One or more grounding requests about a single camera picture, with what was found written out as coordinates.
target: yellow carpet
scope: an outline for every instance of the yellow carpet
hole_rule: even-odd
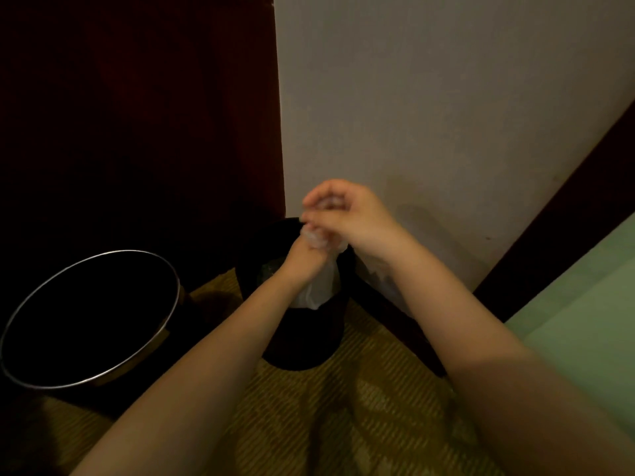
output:
[[[231,311],[239,302],[234,271],[192,296],[215,313]],[[9,422],[0,429],[0,445],[8,444],[0,455],[3,473],[35,474],[47,464],[57,469],[51,474],[68,474],[109,426],[102,416],[49,397],[16,404],[20,407],[3,408],[0,415]],[[37,428],[48,434],[46,441]],[[449,384],[350,301],[344,340],[320,367],[290,372],[258,362],[205,474],[502,472],[480,445]]]

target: trash can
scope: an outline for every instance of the trash can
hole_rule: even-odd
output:
[[[96,255],[20,304],[0,339],[0,364],[20,386],[117,416],[205,334],[188,302],[159,255]]]
[[[287,218],[265,227],[251,239],[235,268],[243,299],[263,282],[263,266],[287,255],[301,228],[298,218]],[[344,335],[344,313],[354,264],[353,249],[349,247],[337,258],[340,291],[317,310],[290,308],[284,313],[263,354],[268,363],[301,371],[319,366],[335,353]]]

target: metal rim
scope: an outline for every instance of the metal rim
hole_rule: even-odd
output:
[[[154,335],[152,337],[150,337],[150,339],[143,345],[141,346],[136,352],[134,352],[131,356],[129,356],[128,358],[124,359],[123,361],[121,361],[120,363],[118,363],[116,366],[113,366],[110,369],[107,369],[106,371],[102,371],[101,373],[97,374],[96,376],[91,376],[88,377],[86,379],[83,379],[81,381],[78,381],[76,383],[71,383],[71,384],[61,384],[58,386],[38,386],[35,384],[29,384],[26,383],[24,381],[21,381],[20,379],[18,379],[17,377],[13,376],[8,369],[5,367],[4,365],[4,358],[3,358],[3,346],[4,346],[4,337],[6,336],[6,333],[9,329],[9,326],[11,326],[11,323],[13,321],[13,319],[15,318],[15,316],[17,315],[18,312],[20,312],[20,309],[22,309],[22,306],[24,304],[27,303],[27,301],[33,296],[35,295],[35,293],[40,290],[41,288],[43,288],[46,284],[48,284],[49,282],[51,282],[55,277],[57,277],[59,274],[66,272],[68,269],[75,267],[78,264],[81,264],[83,262],[89,261],[91,259],[95,259],[97,257],[101,257],[101,256],[106,256],[108,254],[115,254],[115,253],[120,253],[120,252],[140,252],[143,254],[149,254],[155,257],[158,257],[159,259],[161,259],[165,264],[168,265],[168,267],[170,267],[170,269],[172,270],[172,273],[174,274],[174,277],[177,281],[177,285],[176,285],[176,295],[175,295],[175,299],[174,299],[174,304],[172,304],[172,308],[170,309],[170,313],[168,314],[168,316],[163,320],[163,323],[161,325],[160,328],[158,328],[158,330],[156,330],[156,332],[154,333]],[[64,269],[62,269],[61,271],[57,272],[56,274],[52,275],[51,277],[49,277],[48,279],[46,279],[42,284],[40,284],[38,287],[35,288],[35,290],[33,290],[18,306],[18,308],[13,311],[13,313],[11,314],[11,317],[9,318],[9,322],[6,323],[6,326],[4,327],[4,331],[2,334],[2,337],[0,337],[0,366],[2,366],[2,370],[4,372],[4,374],[11,379],[14,383],[19,384],[20,386],[29,388],[29,389],[39,389],[39,390],[51,390],[51,389],[66,389],[66,388],[70,388],[70,387],[74,387],[74,386],[79,386],[80,384],[85,384],[91,381],[94,381],[95,379],[99,379],[102,376],[105,376],[106,374],[114,371],[116,368],[119,368],[120,366],[123,366],[125,363],[127,363],[129,360],[131,360],[132,358],[134,358],[135,356],[137,356],[140,352],[142,352],[154,339],[155,337],[161,333],[166,325],[168,324],[168,322],[170,321],[170,318],[172,317],[172,314],[174,314],[174,309],[176,309],[178,303],[179,303],[179,292],[180,292],[180,286],[181,286],[181,282],[179,280],[179,274],[177,274],[177,271],[174,269],[174,267],[172,267],[172,264],[170,264],[170,262],[168,262],[167,260],[165,260],[163,257],[161,257],[158,254],[155,254],[154,252],[148,252],[148,251],[139,251],[136,249],[123,249],[120,251],[110,251],[110,252],[104,252],[102,254],[97,254],[95,256],[91,256],[91,257],[87,257],[86,259],[82,259],[79,262],[75,262],[75,264],[71,264],[68,267],[65,267]]]

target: patterned carpet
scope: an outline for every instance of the patterned carpet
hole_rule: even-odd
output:
[[[215,317],[231,312],[239,303],[234,271],[192,296]],[[20,398],[0,417],[0,473],[68,474],[110,424],[40,396]],[[320,367],[289,372],[258,362],[205,474],[502,472],[449,384],[350,301],[342,345]]]

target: bare skin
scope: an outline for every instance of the bare skin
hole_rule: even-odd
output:
[[[324,197],[342,210],[315,210]],[[635,474],[635,444],[523,345],[403,229],[366,187],[330,180],[304,199],[302,219],[339,234],[391,271],[500,464],[511,474]]]
[[[338,209],[319,209],[337,196]],[[631,475],[635,444],[544,364],[366,187],[330,180],[302,219],[389,268],[500,464],[511,474]],[[327,252],[299,238],[282,268],[155,382],[73,473],[198,475],[293,298]]]

